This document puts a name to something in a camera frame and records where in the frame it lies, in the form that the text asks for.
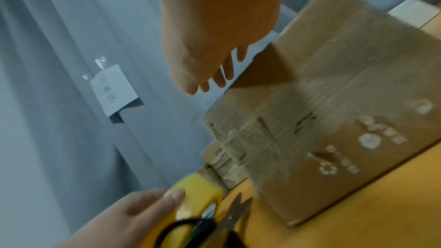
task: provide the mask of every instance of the blue-gray fabric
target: blue-gray fabric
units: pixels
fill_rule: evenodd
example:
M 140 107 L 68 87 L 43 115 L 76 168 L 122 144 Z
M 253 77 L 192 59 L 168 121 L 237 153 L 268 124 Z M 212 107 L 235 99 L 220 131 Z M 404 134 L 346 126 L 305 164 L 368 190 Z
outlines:
M 283 0 L 275 31 L 309 0 Z M 388 10 L 403 0 L 368 0 Z M 425 0 L 435 3 L 440 0 Z M 210 137 L 199 119 L 225 89 L 193 97 L 172 84 L 158 0 L 0 0 L 0 61 L 13 80 L 71 230 L 126 193 L 168 187 L 197 170 Z M 88 81 L 96 58 L 119 64 L 142 103 L 106 118 Z

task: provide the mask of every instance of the wooden table surface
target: wooden table surface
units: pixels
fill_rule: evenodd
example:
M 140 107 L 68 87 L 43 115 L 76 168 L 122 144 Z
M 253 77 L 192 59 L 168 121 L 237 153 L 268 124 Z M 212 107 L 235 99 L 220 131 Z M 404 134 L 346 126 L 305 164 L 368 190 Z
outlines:
M 421 30 L 441 39 L 441 14 Z M 220 210 L 239 192 L 255 197 L 244 231 L 249 248 L 441 247 L 441 144 L 295 228 L 285 227 L 247 180 Z

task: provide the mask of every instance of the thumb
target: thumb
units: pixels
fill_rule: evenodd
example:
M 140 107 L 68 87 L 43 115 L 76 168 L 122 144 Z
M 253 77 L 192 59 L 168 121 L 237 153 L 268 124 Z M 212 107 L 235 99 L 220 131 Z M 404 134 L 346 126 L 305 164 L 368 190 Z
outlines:
M 138 216 L 141 227 L 140 229 L 143 231 L 151 230 L 157 223 L 165 219 L 173 210 L 177 209 L 184 201 L 184 198 L 185 191 L 176 190 L 155 202 Z

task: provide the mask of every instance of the yellow tape roll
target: yellow tape roll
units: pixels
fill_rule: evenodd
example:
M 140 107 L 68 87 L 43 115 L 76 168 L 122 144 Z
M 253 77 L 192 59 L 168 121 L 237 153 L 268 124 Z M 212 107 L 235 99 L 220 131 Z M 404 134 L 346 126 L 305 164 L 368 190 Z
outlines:
M 222 189 L 198 173 L 188 175 L 178 181 L 169 189 L 167 194 L 178 189 L 185 190 L 184 202 L 176 212 L 170 214 L 148 234 L 141 248 L 153 248 L 159 233 L 175 220 L 200 218 L 204 212 L 211 210 L 217 212 L 223 196 Z M 193 228 L 191 226 L 176 228 L 168 234 L 162 244 L 162 248 L 183 248 L 192 231 Z

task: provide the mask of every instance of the hand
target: hand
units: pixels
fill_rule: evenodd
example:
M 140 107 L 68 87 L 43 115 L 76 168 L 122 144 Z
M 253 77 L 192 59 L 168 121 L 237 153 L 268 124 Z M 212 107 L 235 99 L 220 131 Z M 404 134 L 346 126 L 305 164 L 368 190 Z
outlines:
M 280 0 L 161 0 L 163 41 L 175 84 L 190 95 L 233 79 L 231 51 L 243 61 L 250 44 L 275 26 Z
M 59 248 L 138 248 L 153 227 L 184 200 L 184 191 L 134 192 L 87 223 Z

